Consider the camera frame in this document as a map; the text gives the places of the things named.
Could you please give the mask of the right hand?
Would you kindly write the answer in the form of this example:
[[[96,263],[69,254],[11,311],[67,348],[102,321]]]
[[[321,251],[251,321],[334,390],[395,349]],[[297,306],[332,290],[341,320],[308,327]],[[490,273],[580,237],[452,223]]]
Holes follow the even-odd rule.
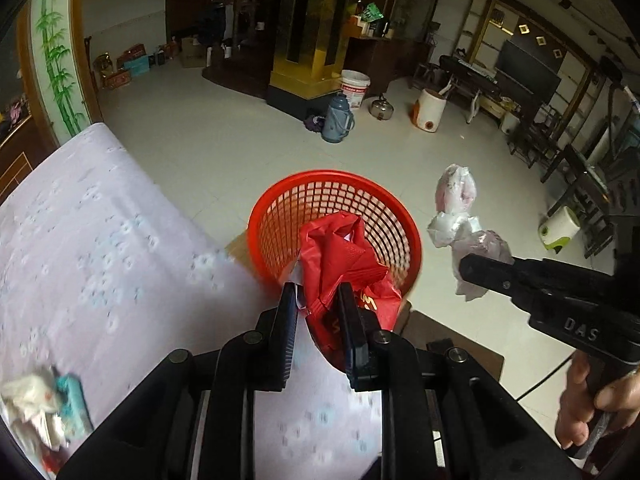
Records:
[[[588,356],[576,350],[566,373],[566,386],[560,397],[555,422],[555,437],[561,448],[581,446],[589,438],[588,424],[596,411],[613,413],[609,432],[630,427],[639,415],[639,372],[617,379],[598,393],[590,393],[587,377],[590,372]]]

